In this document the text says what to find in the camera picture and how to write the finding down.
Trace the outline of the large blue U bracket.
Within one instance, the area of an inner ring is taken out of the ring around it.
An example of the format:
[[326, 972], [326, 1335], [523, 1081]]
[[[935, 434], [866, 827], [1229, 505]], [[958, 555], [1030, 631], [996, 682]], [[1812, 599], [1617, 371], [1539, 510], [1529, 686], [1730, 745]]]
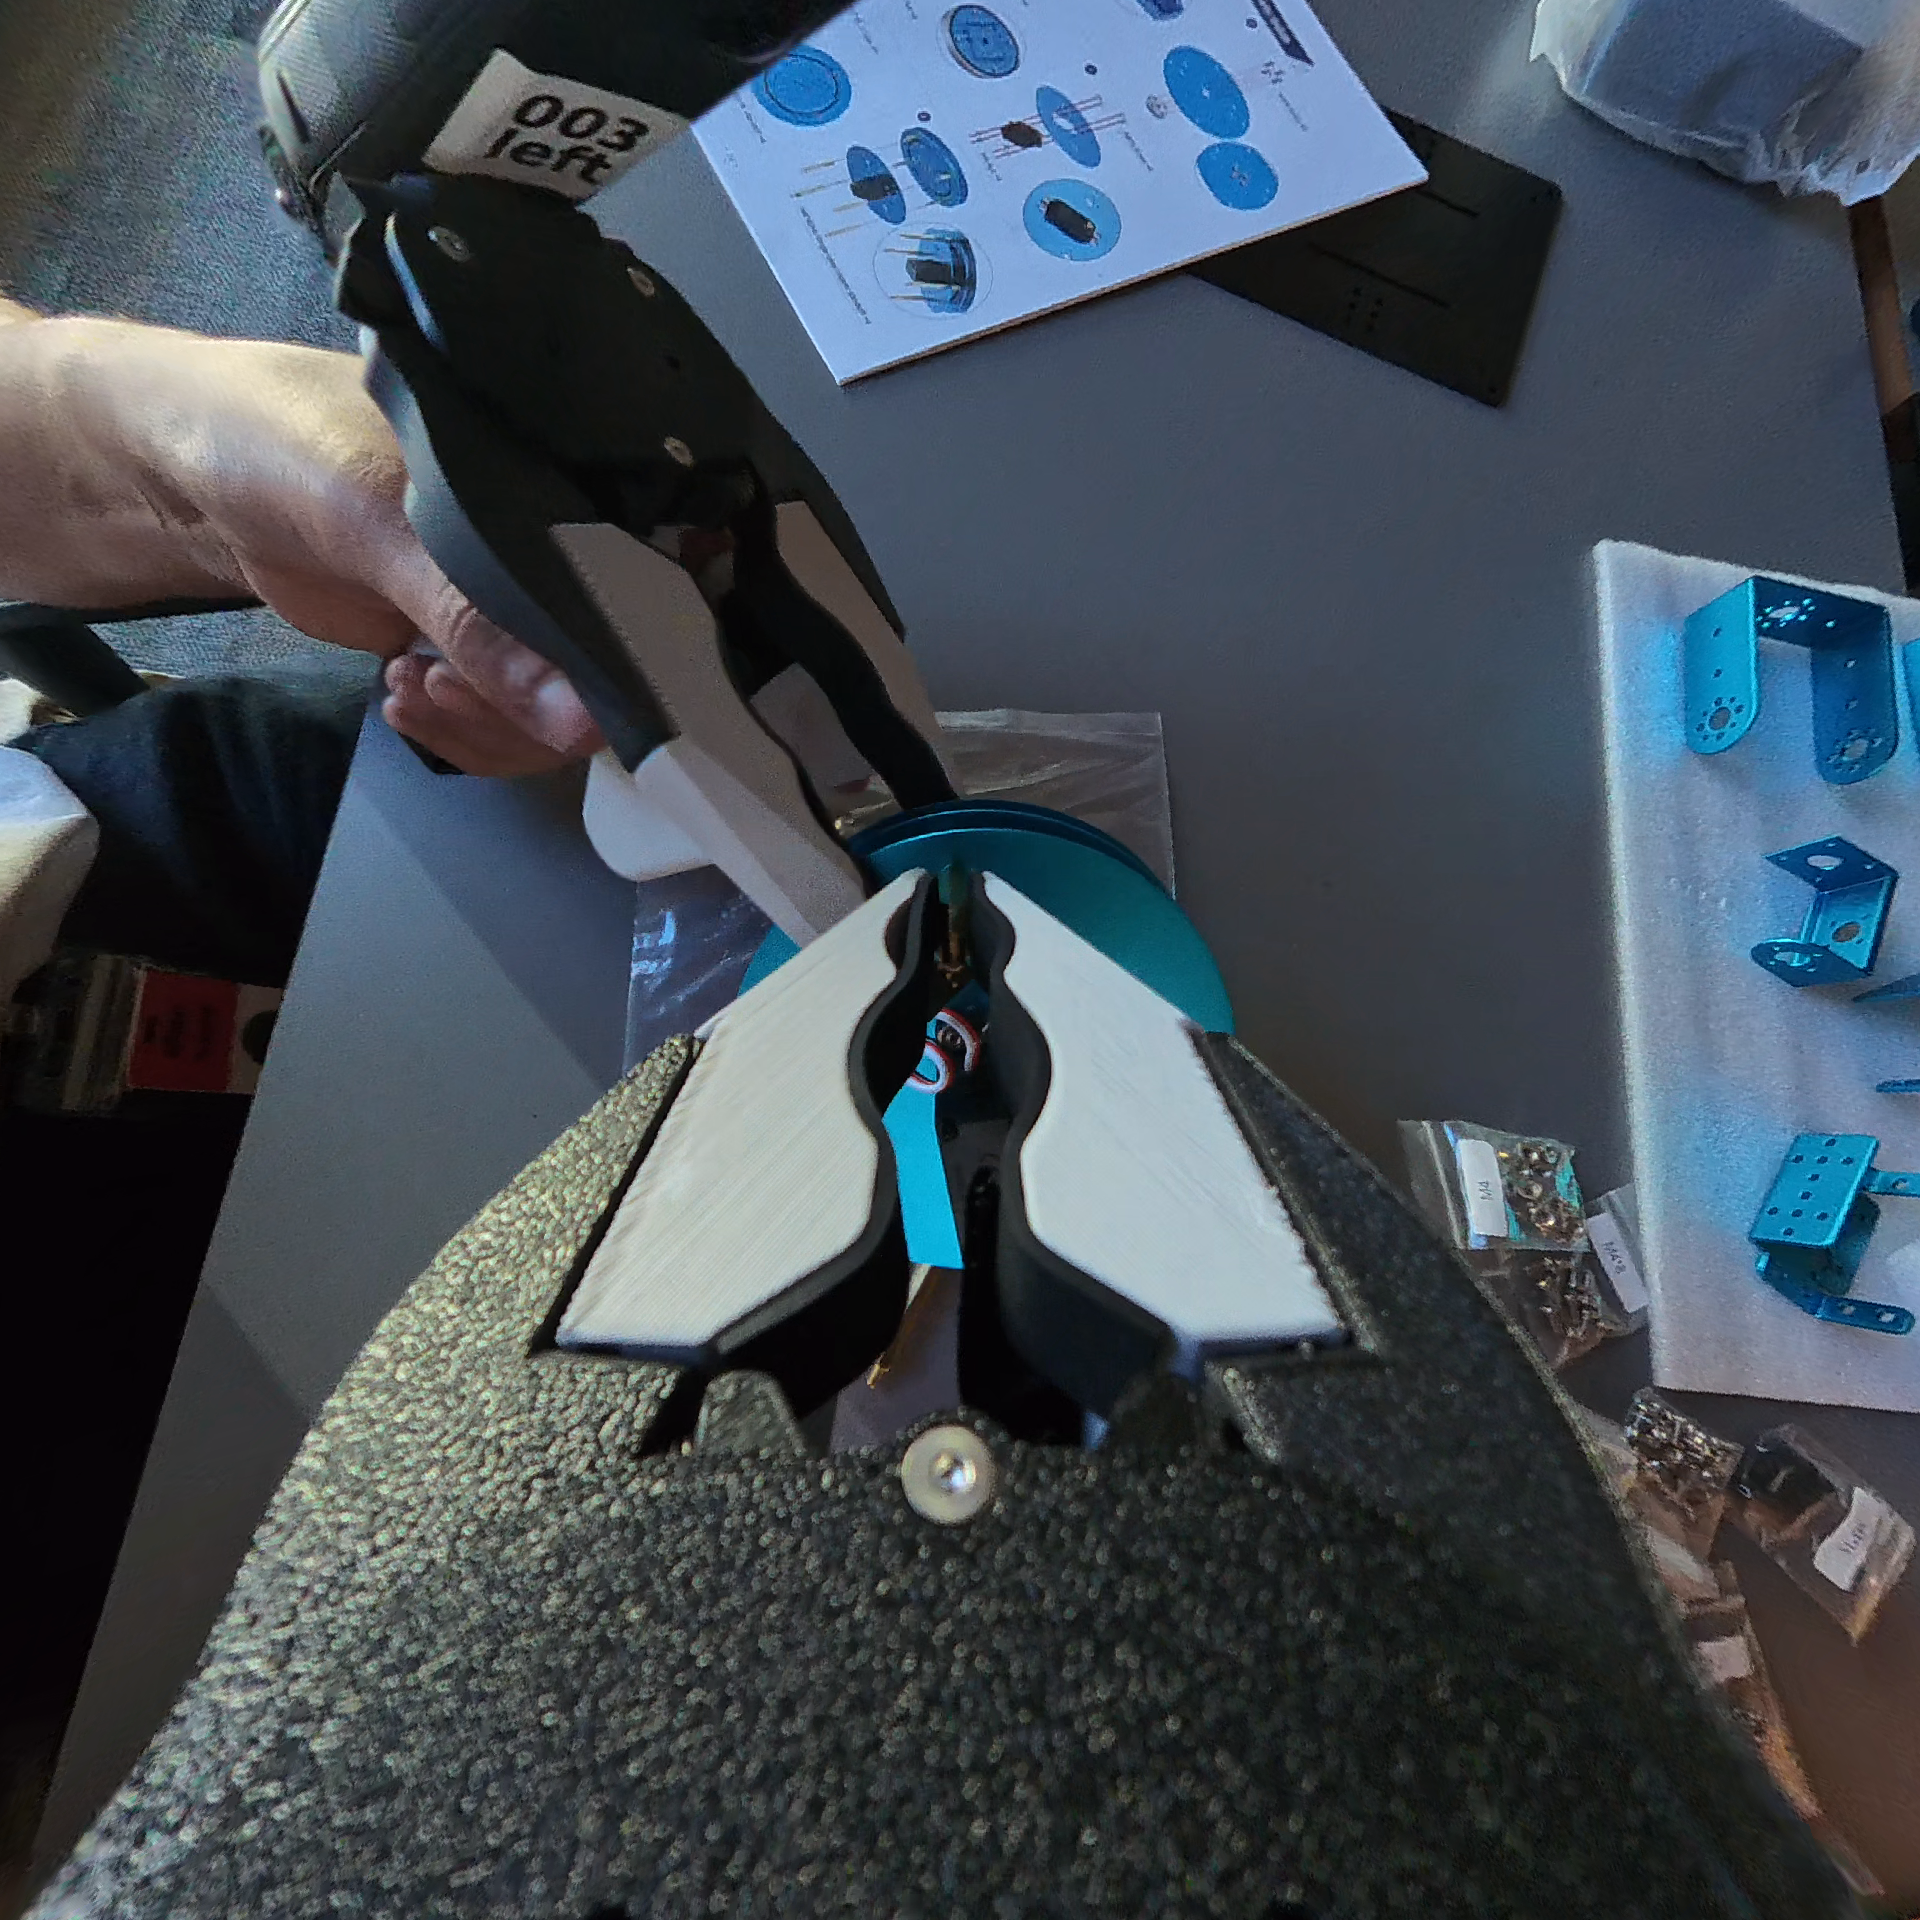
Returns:
[[1761, 640], [1807, 652], [1812, 763], [1827, 785], [1877, 776], [1900, 743], [1887, 612], [1843, 592], [1751, 576], [1687, 616], [1682, 731], [1694, 755], [1732, 750], [1761, 718]]

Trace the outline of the blue round turntable base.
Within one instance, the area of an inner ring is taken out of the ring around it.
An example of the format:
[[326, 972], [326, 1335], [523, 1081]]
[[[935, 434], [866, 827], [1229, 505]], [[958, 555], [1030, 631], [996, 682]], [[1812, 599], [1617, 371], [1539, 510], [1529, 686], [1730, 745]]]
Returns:
[[[1234, 1030], [1211, 950], [1187, 912], [1133, 851], [1089, 823], [1012, 800], [961, 800], [894, 814], [855, 833], [847, 848], [883, 881], [908, 868], [939, 873], [951, 863], [996, 873], [1190, 1022]], [[967, 986], [954, 999], [943, 991], [917, 1067], [883, 1116], [915, 1264], [965, 1262], [965, 1207], [954, 1203], [943, 1155], [967, 1122], [990, 1114], [975, 1075], [985, 1034], [985, 991]]]

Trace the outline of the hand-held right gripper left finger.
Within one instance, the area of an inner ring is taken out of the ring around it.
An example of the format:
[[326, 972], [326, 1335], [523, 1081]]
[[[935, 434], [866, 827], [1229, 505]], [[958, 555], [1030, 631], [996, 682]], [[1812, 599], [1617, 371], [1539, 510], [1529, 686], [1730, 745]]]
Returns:
[[921, 1056], [906, 871], [698, 1036], [555, 1339], [686, 1370], [858, 1370], [906, 1299], [883, 1108]]

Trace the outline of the clear plastic bag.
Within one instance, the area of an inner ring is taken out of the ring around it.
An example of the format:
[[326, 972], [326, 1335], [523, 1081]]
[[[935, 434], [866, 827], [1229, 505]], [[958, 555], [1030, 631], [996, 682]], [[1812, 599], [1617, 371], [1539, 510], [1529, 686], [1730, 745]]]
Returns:
[[[948, 712], [943, 745], [962, 791], [1055, 809], [1105, 830], [1161, 884], [1172, 884], [1171, 803], [1161, 720], [1153, 712], [1046, 714]], [[645, 881], [630, 938], [627, 1065], [662, 1040], [683, 1036], [722, 1011], [743, 987], [766, 916], [718, 868]], [[806, 1420], [823, 1450], [876, 1450], [925, 1417], [965, 1402], [962, 1310], [990, 1304], [987, 1255], [996, 1228], [996, 1160], [1005, 1119], [991, 1081], [990, 1114], [967, 1122], [947, 1146], [951, 1198], [962, 1206], [965, 1262], [943, 1270], [943, 1322], [925, 1364], [891, 1390], [866, 1388], [866, 1375]]]

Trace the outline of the person's dark trousers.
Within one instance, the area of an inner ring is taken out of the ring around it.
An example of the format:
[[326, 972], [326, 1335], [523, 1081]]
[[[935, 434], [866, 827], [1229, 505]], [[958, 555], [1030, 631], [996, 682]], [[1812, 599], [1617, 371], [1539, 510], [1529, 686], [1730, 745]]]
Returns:
[[100, 830], [57, 944], [281, 987], [319, 879], [370, 679], [169, 679], [27, 728]]

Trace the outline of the grey desk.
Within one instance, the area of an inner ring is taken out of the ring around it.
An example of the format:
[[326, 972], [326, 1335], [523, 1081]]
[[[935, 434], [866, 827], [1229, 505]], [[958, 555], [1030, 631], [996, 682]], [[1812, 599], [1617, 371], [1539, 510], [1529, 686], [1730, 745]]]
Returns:
[[[1558, 183], [1503, 407], [1161, 280], [842, 391], [691, 139], [606, 222], [847, 503], [935, 703], [1156, 710], [1239, 1030], [1377, 1164], [1542, 1126], [1618, 1179], [1589, 551], [1902, 588], [1843, 210], [1574, 107], [1533, 4], [1316, 4], [1381, 104]], [[189, 1675], [326, 1393], [618, 1080], [634, 907], [566, 783], [364, 739], [39, 1825]]]

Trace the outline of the small blue angled bracket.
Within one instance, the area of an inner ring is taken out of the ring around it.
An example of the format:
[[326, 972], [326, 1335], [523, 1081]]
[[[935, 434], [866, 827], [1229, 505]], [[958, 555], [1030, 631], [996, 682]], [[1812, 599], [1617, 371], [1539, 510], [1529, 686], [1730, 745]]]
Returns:
[[1793, 987], [1857, 986], [1873, 976], [1900, 873], [1843, 836], [1767, 856], [1812, 890], [1799, 936], [1751, 950], [1751, 960]]

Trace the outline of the pile of small screw bags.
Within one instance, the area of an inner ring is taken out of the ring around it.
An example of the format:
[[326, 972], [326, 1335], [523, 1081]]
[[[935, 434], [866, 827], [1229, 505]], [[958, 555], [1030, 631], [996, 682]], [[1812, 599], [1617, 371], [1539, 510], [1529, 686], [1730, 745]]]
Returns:
[[[1617, 1192], [1607, 1209], [1589, 1211], [1569, 1144], [1471, 1120], [1404, 1120], [1398, 1135], [1422, 1211], [1555, 1375], [1641, 1329], [1649, 1292], [1630, 1193]], [[1737, 1574], [1718, 1559], [1717, 1542], [1737, 1530], [1858, 1642], [1913, 1559], [1913, 1527], [1796, 1426], [1737, 1444], [1651, 1386], [1636, 1390], [1620, 1422], [1585, 1406], [1572, 1414], [1682, 1618], [1694, 1667], [1843, 1876], [1862, 1895], [1882, 1895], [1818, 1804]]]

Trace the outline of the person's left hand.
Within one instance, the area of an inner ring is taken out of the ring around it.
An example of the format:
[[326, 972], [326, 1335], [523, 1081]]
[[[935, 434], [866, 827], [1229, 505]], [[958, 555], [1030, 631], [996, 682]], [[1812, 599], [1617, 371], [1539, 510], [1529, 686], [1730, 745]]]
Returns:
[[3, 303], [3, 591], [52, 609], [252, 598], [387, 666], [390, 728], [477, 778], [588, 760], [555, 666], [428, 559], [345, 352]]

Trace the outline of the red badge card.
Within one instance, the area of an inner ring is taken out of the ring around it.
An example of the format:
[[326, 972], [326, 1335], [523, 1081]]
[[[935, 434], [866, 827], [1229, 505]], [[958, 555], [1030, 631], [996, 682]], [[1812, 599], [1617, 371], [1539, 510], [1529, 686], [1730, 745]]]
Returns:
[[252, 1097], [281, 991], [146, 968], [124, 1075], [125, 1092]]

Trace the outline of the person's white shirt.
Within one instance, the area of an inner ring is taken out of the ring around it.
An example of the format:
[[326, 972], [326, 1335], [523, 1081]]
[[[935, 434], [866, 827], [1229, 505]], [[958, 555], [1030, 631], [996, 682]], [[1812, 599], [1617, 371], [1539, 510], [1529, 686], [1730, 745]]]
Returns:
[[100, 830], [67, 785], [19, 745], [36, 695], [3, 679], [3, 1009], [57, 950]]

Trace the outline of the white foam tray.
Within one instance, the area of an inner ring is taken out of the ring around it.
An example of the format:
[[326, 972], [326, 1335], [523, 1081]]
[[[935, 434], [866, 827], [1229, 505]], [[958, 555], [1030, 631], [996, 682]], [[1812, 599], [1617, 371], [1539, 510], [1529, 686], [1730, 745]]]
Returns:
[[1652, 1379], [1665, 1388], [1916, 1410], [1917, 1338], [1825, 1326], [1755, 1273], [1748, 1228], [1794, 1137], [1878, 1138], [1916, 1168], [1916, 999], [1796, 991], [1751, 947], [1799, 931], [1811, 890], [1770, 856], [1839, 835], [1900, 873], [1874, 979], [1916, 972], [1917, 774], [1907, 692], [1887, 768], [1825, 785], [1807, 658], [1761, 647], [1761, 720], [1715, 756], [1682, 723], [1682, 623], [1745, 568], [1601, 542], [1591, 553], [1628, 1142]]

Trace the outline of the white wrapped foam block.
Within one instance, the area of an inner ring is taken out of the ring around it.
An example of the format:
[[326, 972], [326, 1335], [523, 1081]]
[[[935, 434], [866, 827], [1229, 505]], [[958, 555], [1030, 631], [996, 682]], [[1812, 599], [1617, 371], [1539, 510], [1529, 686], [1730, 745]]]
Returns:
[[1540, 3], [1529, 52], [1612, 128], [1786, 194], [1854, 206], [1917, 154], [1916, 3]]

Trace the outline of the instruction booklet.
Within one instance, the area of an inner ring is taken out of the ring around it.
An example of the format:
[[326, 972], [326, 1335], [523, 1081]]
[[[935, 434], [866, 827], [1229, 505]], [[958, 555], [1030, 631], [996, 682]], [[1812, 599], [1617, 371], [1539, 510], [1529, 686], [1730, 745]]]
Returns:
[[873, 3], [698, 126], [842, 384], [1426, 169], [1299, 3]]

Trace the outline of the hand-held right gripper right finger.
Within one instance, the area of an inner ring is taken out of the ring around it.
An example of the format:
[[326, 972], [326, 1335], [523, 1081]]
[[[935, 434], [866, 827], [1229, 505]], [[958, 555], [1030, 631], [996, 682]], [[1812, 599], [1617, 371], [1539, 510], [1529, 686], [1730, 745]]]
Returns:
[[973, 952], [1011, 1111], [998, 1306], [1026, 1361], [1205, 1361], [1339, 1339], [1277, 1190], [1167, 999], [983, 873]]

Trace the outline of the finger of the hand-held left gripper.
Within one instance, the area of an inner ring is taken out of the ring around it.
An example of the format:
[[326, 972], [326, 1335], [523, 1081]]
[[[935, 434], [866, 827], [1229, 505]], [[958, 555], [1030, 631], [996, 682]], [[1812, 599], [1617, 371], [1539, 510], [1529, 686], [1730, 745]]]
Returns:
[[917, 662], [803, 500], [739, 516], [739, 643], [757, 718], [821, 798], [866, 776], [899, 803], [956, 798]]
[[630, 881], [718, 866], [795, 944], [866, 902], [795, 761], [735, 692], [701, 591], [678, 563], [603, 522], [563, 523], [559, 553], [628, 647], [667, 740], [628, 774], [601, 755], [582, 823]]

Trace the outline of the black flat plate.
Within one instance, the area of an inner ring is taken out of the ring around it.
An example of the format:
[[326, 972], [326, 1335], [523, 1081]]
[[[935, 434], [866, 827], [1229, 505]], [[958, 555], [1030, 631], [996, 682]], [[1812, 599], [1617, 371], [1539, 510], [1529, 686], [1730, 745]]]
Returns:
[[1385, 116], [1423, 183], [1211, 256], [1190, 276], [1501, 407], [1564, 193], [1410, 115]]

